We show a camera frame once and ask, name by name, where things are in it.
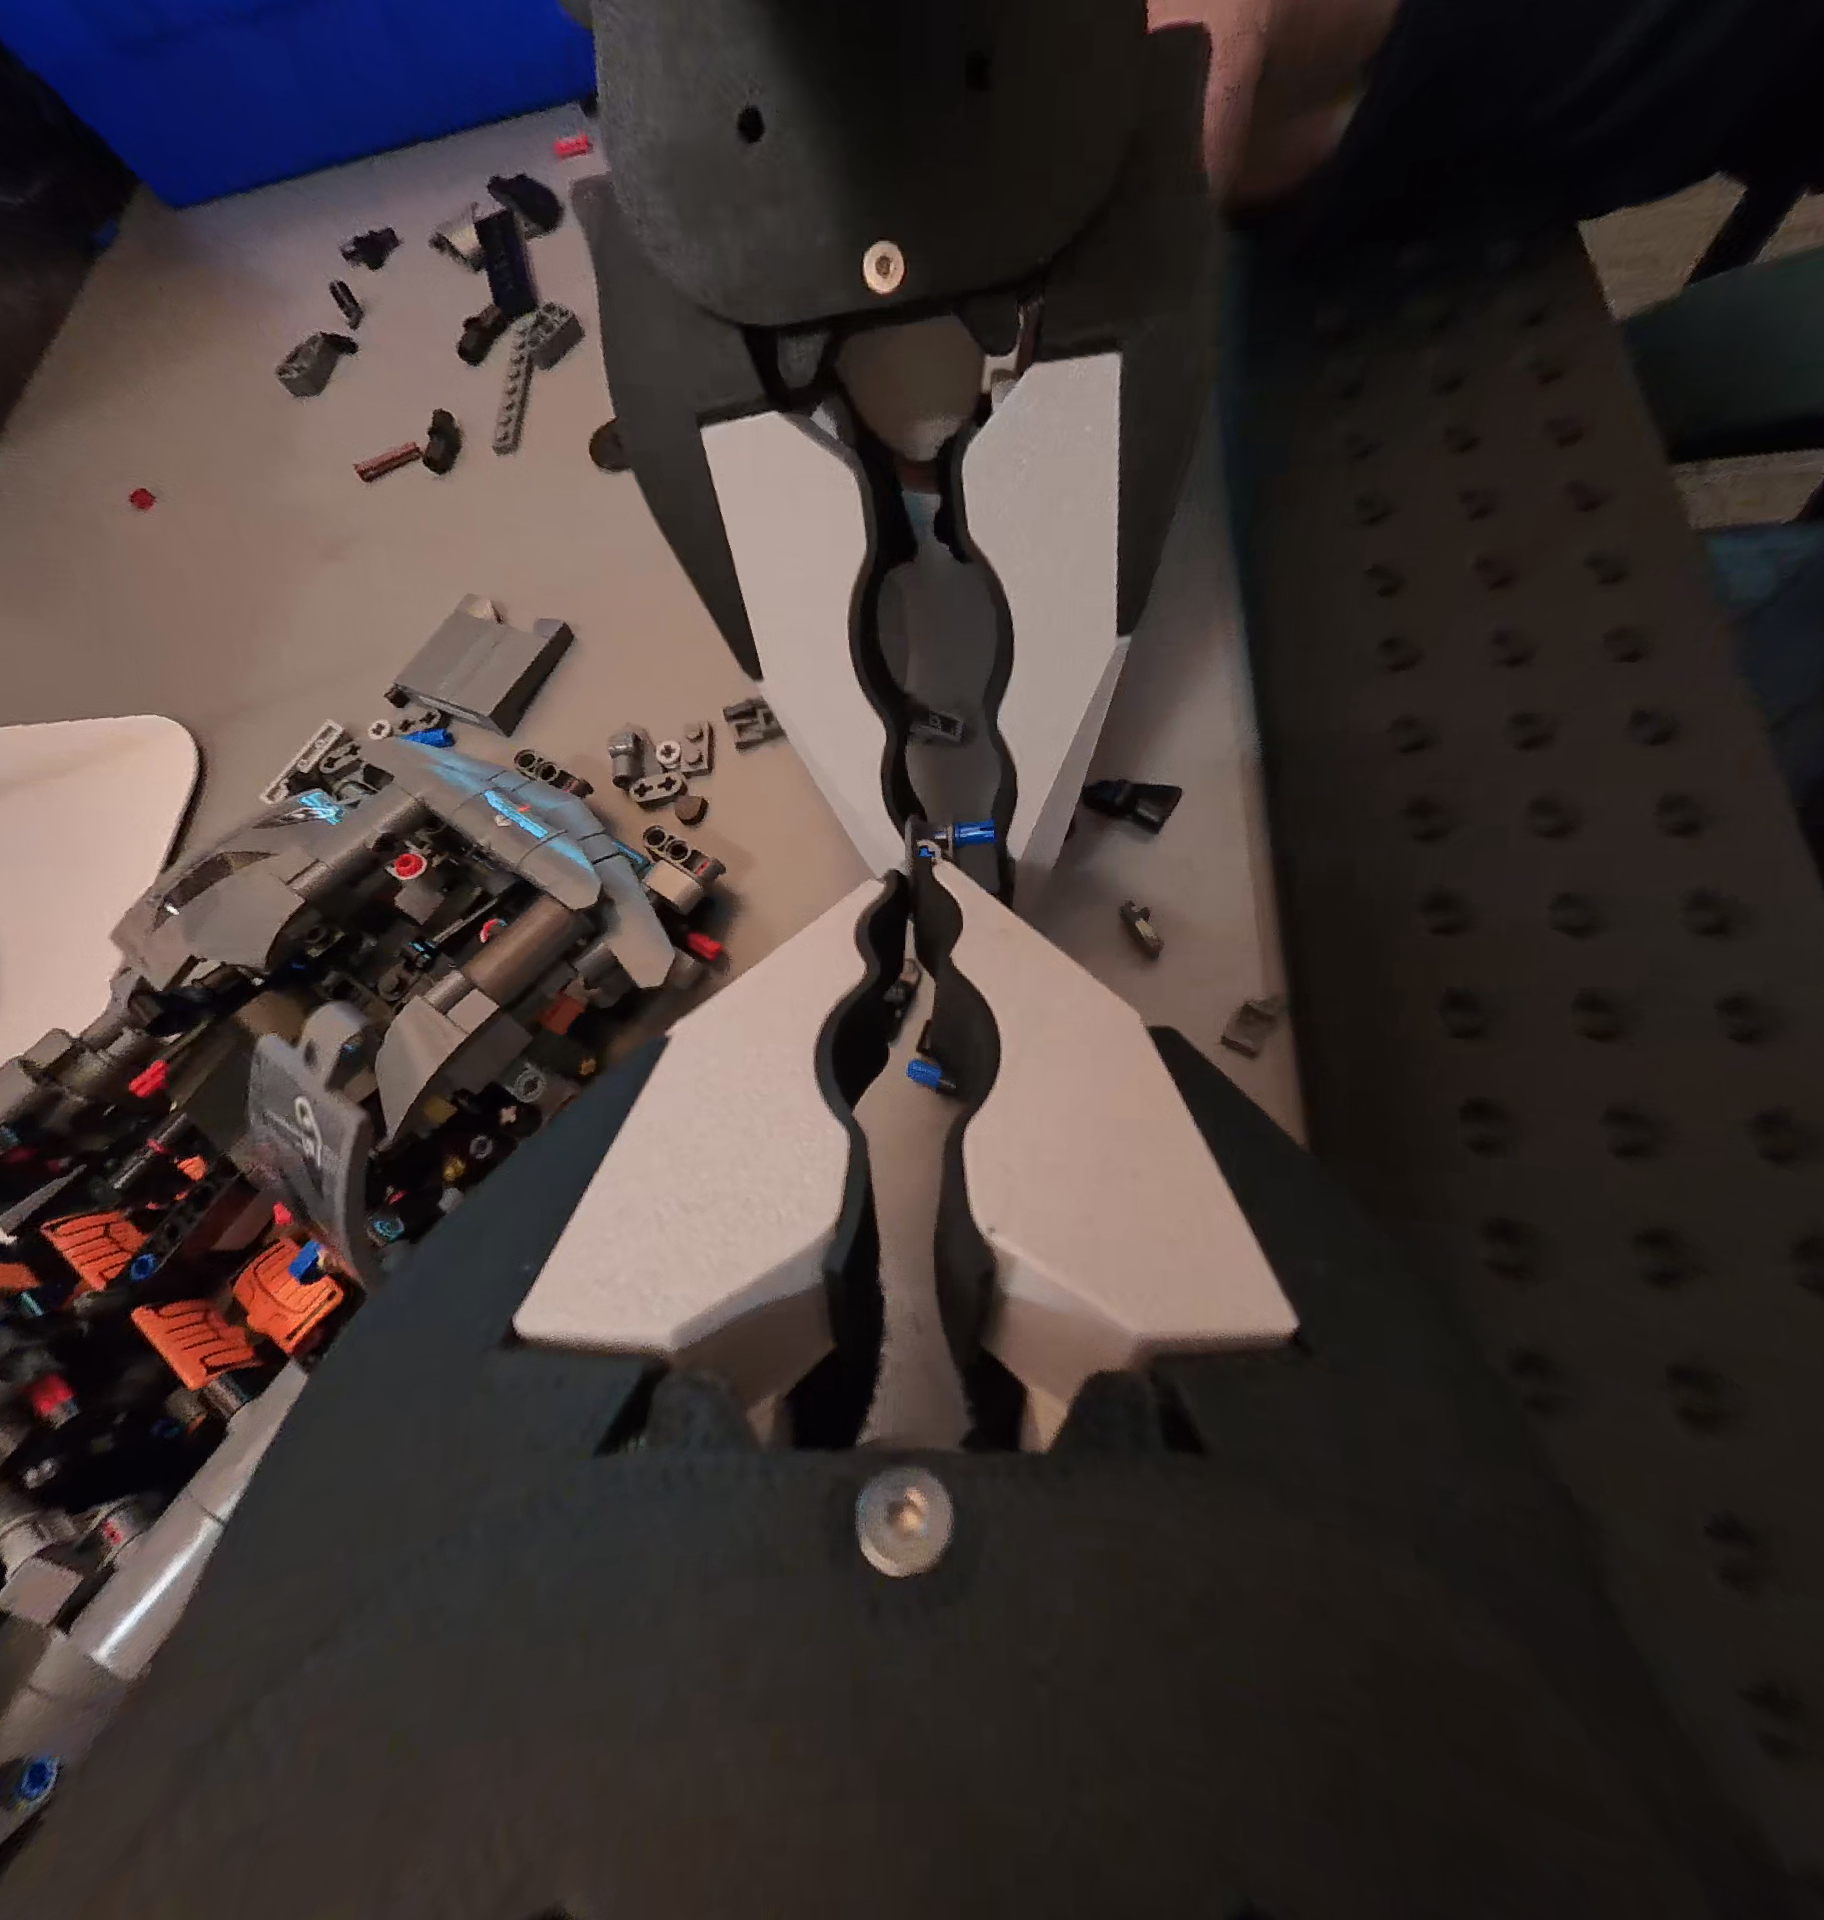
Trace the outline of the scattered dark lego pieces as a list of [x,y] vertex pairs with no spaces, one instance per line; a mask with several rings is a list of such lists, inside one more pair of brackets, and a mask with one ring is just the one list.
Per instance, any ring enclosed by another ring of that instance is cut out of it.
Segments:
[[[540,297],[531,263],[531,242],[565,226],[565,198],[530,174],[492,176],[488,194],[488,203],[473,203],[435,226],[430,246],[488,280],[490,293],[462,324],[454,351],[467,368],[507,354],[494,451],[511,457],[524,446],[536,377],[578,348],[583,321],[568,303]],[[326,288],[342,326],[310,332],[274,366],[279,386],[300,400],[325,396],[334,370],[359,351],[367,321],[367,306],[345,279]]]

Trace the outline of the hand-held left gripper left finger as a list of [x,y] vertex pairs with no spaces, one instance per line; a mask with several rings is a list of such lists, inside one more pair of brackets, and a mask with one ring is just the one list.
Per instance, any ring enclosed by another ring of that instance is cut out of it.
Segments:
[[513,1317],[545,1350],[629,1356],[788,1410],[850,1449],[883,1350],[858,1106],[899,1034],[911,883],[863,883],[665,1039]]

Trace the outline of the black perforated board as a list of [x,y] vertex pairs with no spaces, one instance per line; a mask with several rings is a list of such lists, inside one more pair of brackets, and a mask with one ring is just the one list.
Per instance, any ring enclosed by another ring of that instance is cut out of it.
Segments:
[[1824,1916],[1824,898],[1573,234],[1228,256],[1317,1148]]

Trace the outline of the person's right hand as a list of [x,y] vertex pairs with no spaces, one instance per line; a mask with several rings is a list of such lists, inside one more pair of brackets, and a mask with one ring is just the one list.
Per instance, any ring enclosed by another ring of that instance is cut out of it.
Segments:
[[1282,198],[1331,156],[1398,2],[1149,2],[1154,29],[1211,38],[1204,159],[1222,212]]

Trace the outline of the person's right forearm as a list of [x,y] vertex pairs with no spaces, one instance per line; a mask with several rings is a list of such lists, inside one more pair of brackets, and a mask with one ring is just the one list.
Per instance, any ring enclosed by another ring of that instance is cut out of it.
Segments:
[[1824,190],[1824,2],[1402,4],[1282,216],[1556,225],[1715,176]]

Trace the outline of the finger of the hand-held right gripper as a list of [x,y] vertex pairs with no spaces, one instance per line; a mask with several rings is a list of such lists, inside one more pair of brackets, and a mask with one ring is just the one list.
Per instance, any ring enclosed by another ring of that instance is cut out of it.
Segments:
[[904,863],[903,739],[877,602],[879,495],[848,405],[702,432],[754,682],[870,874]]
[[958,460],[965,537],[1002,606],[988,713],[1013,763],[1003,849],[1045,904],[1133,638],[1118,614],[1122,358],[1038,360]]

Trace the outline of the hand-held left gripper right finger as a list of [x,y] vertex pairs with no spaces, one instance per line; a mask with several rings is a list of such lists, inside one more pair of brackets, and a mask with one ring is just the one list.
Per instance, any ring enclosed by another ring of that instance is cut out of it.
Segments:
[[918,862],[911,898],[971,1434],[1042,1453],[1092,1380],[1291,1346],[1299,1314],[1140,1016],[961,866]]

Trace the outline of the grey lego car section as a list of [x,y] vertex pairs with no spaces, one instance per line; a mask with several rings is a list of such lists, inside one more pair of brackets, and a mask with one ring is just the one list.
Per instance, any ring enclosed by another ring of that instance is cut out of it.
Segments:
[[268,1036],[400,1159],[470,1116],[519,1136],[647,1000],[694,987],[726,863],[673,804],[619,831],[531,752],[345,742],[319,787],[186,854],[113,932],[109,1013],[158,1044],[136,1092],[192,1101],[195,1036]]

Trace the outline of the lego car model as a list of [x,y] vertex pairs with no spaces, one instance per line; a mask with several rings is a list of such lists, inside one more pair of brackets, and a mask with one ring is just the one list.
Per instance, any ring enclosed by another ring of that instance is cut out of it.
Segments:
[[0,1864],[359,1307],[367,1049],[319,1013],[209,1074],[108,1016],[0,1064]]

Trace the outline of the blue storage bin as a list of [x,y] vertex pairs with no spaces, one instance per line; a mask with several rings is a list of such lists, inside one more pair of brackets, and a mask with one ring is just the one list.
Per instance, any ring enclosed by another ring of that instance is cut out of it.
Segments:
[[0,2],[0,42],[176,207],[598,90],[556,2]]

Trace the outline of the white book stand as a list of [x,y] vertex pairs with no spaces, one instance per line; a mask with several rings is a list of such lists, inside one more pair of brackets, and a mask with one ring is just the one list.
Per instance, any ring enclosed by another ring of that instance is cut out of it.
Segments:
[[113,925],[180,836],[200,749],[140,713],[0,727],[0,1064],[102,1013]]

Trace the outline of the black lego piece blue pin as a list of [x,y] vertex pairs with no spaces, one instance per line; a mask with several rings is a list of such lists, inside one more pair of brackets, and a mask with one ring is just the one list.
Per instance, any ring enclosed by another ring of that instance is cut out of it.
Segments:
[[888,1039],[903,1056],[908,1077],[934,1095],[954,1097],[957,1080],[933,1036],[930,994],[924,966],[909,956],[885,994]]

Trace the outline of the dark grey lego panel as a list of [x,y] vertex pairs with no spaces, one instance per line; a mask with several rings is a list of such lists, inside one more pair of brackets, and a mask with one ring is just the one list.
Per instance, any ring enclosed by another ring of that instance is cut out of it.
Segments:
[[575,638],[565,618],[543,617],[526,629],[505,621],[497,602],[470,593],[395,674],[387,701],[509,739]]

